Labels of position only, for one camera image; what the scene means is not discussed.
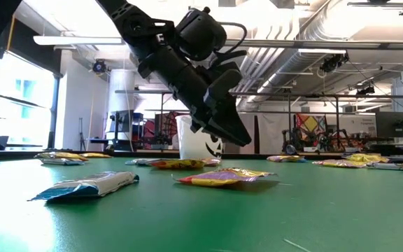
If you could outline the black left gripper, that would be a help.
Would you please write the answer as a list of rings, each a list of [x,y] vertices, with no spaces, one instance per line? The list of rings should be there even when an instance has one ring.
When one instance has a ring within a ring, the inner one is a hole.
[[[211,72],[193,67],[165,46],[140,61],[139,73],[143,77],[155,74],[183,102],[190,110],[193,132],[202,130],[242,147],[251,142],[237,113],[235,98],[229,93],[241,80],[233,63]]]

